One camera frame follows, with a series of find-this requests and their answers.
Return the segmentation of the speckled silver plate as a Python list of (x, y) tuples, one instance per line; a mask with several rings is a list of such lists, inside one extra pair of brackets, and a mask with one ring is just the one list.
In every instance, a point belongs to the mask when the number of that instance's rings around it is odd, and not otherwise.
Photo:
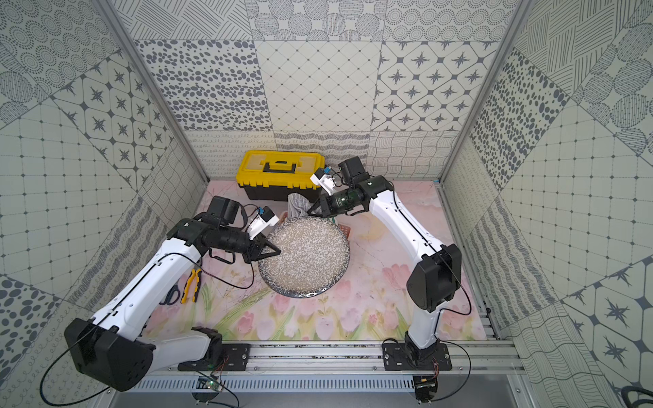
[(273, 229), (268, 241), (281, 253), (258, 261), (258, 272), (272, 290), (288, 298), (307, 299), (326, 292), (349, 267), (348, 238), (328, 219), (287, 219)]

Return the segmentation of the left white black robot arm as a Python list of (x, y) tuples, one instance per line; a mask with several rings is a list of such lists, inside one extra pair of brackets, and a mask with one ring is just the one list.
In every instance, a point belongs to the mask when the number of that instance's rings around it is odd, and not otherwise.
[(278, 223), (275, 213), (262, 207), (254, 219), (243, 219), (243, 227), (237, 228), (235, 218), (243, 214), (239, 202), (213, 197), (207, 211), (175, 224), (119, 294), (92, 318), (68, 325), (65, 339), (75, 369), (111, 389), (128, 391), (163, 368), (189, 365), (207, 370), (223, 364), (222, 336), (214, 329), (194, 326), (187, 334), (163, 340), (144, 340), (141, 334), (180, 278), (201, 270), (205, 255), (221, 250), (241, 255), (251, 265), (280, 254), (264, 234)]

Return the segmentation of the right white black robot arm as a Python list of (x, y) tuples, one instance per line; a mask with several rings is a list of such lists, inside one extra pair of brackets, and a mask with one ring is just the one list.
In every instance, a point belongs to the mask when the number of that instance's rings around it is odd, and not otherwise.
[(338, 174), (342, 190), (337, 189), (331, 168), (319, 168), (311, 175), (311, 182), (325, 193), (309, 215), (327, 219), (366, 212), (401, 244), (413, 264), (406, 290), (416, 307), (406, 343), (421, 358), (439, 343), (441, 315), (462, 288), (462, 253), (456, 245), (447, 246), (430, 234), (404, 206), (394, 185), (384, 176), (370, 175), (358, 156), (342, 161)]

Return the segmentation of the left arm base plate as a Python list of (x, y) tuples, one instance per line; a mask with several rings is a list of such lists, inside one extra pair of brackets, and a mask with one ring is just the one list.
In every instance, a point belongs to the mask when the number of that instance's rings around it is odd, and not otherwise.
[(250, 351), (249, 343), (221, 343), (211, 346), (202, 359), (180, 363), (177, 368), (181, 372), (245, 372)]

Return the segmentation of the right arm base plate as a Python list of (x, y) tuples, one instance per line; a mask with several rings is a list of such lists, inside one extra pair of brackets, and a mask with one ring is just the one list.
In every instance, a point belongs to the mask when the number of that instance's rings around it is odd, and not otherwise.
[(436, 342), (420, 350), (411, 343), (383, 343), (382, 357), (386, 371), (420, 371), (433, 372), (439, 369), (443, 372), (452, 370), (452, 362), (447, 345)]

